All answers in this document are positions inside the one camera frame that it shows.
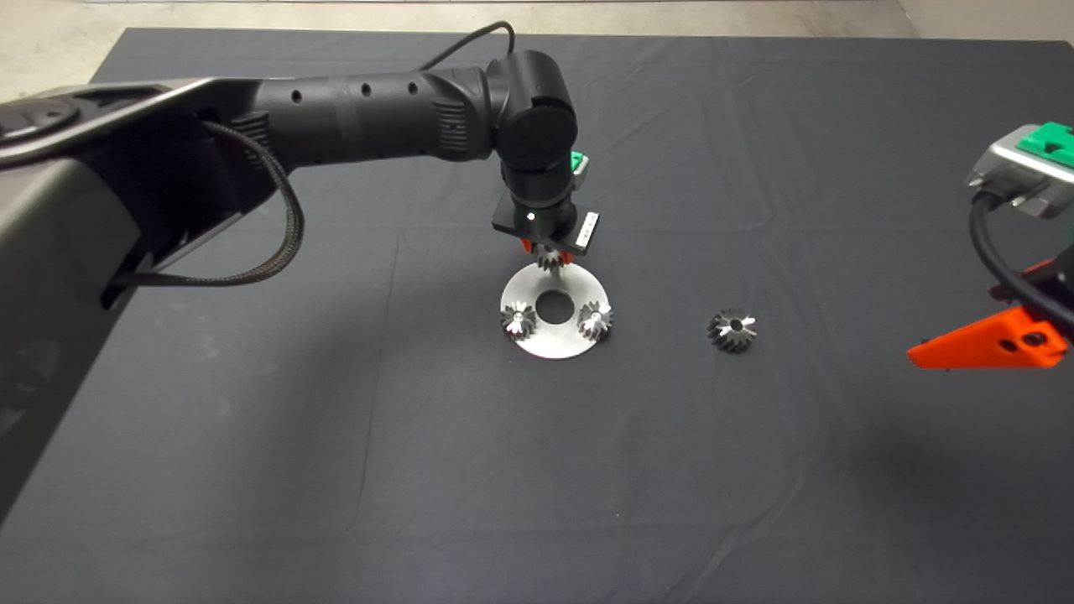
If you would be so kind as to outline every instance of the orange bracket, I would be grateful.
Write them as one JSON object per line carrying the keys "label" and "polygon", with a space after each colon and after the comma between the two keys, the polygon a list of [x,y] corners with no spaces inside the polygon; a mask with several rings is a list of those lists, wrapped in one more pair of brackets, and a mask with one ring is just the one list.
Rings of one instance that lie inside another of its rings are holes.
{"label": "orange bracket", "polygon": [[929,340],[906,351],[921,369],[1049,368],[1066,354],[1066,341],[1048,321],[1021,306]]}

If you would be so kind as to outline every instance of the metal disc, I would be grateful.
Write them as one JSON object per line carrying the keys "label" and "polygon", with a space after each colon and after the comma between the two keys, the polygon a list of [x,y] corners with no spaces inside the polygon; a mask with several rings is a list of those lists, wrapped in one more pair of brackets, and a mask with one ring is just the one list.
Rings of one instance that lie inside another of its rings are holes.
{"label": "metal disc", "polygon": [[550,323],[537,315],[533,334],[516,342],[523,350],[545,359],[569,359],[589,350],[596,341],[585,337],[578,329],[578,311],[590,302],[610,305],[604,286],[593,273],[578,264],[566,264],[550,272],[537,264],[523,268],[504,287],[499,307],[524,302],[537,307],[537,299],[546,291],[560,291],[570,298],[575,306],[571,318],[562,323]]}

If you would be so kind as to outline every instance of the gear teeth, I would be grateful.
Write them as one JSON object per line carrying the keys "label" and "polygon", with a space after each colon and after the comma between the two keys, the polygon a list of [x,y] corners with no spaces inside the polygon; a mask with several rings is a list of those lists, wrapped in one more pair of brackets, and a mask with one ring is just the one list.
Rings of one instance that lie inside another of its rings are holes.
{"label": "gear teeth", "polygon": [[512,342],[525,340],[537,328],[537,312],[525,302],[508,304],[499,312],[499,325]]}
{"label": "gear teeth", "polygon": [[533,255],[537,257],[537,265],[546,271],[557,271],[567,263],[562,251],[545,244],[534,245]]}
{"label": "gear teeth", "polygon": [[615,315],[607,302],[583,304],[578,312],[578,331],[585,337],[598,342],[608,335]]}
{"label": "gear teeth", "polygon": [[738,308],[724,308],[709,321],[708,333],[720,350],[743,353],[757,337],[757,319]]}

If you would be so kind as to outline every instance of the gear hole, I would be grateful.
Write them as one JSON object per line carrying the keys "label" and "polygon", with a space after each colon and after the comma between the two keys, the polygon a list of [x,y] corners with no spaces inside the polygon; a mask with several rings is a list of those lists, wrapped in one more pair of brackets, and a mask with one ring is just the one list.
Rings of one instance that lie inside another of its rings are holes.
{"label": "gear hole", "polygon": [[575,302],[565,292],[550,289],[537,297],[537,316],[547,323],[560,325],[575,316]]}

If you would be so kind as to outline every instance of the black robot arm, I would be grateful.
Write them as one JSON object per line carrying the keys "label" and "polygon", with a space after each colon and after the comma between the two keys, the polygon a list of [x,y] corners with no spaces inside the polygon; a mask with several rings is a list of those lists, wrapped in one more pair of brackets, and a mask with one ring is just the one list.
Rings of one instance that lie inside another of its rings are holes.
{"label": "black robot arm", "polygon": [[493,150],[507,185],[493,226],[582,255],[596,214],[571,201],[576,135],[563,76],[535,52],[484,70],[90,85],[0,104],[0,522],[129,299],[117,283],[158,273],[296,168]]}
{"label": "black robot arm", "polygon": [[508,198],[494,226],[578,255],[570,97],[551,57],[526,51],[488,69],[268,80],[248,116],[263,119],[289,168],[431,156],[500,158]]}

